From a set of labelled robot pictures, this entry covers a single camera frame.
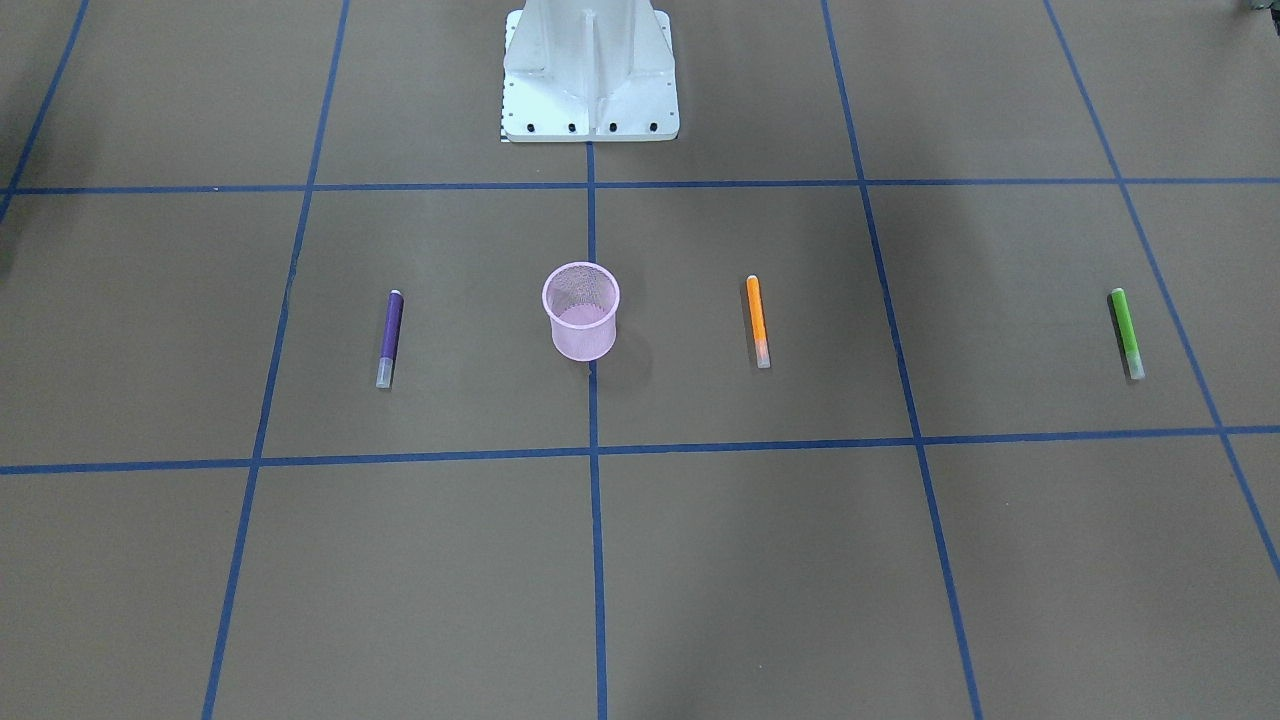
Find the green highlighter pen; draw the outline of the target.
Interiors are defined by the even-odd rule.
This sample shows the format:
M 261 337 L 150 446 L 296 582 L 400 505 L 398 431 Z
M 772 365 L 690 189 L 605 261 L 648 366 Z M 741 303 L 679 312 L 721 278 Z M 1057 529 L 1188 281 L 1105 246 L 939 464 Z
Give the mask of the green highlighter pen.
M 1133 382 L 1143 380 L 1146 378 L 1146 368 L 1126 291 L 1121 287 L 1111 290 L 1108 292 L 1108 302 L 1114 314 L 1115 329 L 1121 346 L 1128 377 Z

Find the orange highlighter pen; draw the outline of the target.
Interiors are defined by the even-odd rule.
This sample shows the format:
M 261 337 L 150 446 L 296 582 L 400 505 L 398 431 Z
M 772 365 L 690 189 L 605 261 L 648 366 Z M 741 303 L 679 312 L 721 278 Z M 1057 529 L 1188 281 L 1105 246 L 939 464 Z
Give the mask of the orange highlighter pen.
M 748 299 L 748 315 L 751 327 L 751 340 L 756 366 L 759 369 L 771 368 L 771 348 L 765 327 L 765 314 L 762 302 L 762 284 L 755 274 L 745 279 L 745 293 Z

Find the purple highlighter pen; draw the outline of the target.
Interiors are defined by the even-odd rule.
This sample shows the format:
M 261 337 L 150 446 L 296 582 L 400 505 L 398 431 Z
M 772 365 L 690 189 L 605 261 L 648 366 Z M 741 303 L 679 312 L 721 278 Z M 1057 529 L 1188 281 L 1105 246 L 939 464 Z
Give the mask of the purple highlighter pen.
M 375 375 L 378 389 L 389 389 L 393 384 L 403 310 L 404 297 L 402 292 L 392 290 L 387 297 L 387 313 Z

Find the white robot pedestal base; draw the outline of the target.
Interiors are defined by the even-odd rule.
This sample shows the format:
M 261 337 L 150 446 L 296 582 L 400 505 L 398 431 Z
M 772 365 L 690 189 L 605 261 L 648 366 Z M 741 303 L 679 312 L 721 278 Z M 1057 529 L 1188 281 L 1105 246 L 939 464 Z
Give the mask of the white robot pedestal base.
M 526 1 L 504 22 L 500 137 L 631 143 L 678 137 L 669 15 L 649 1 Z

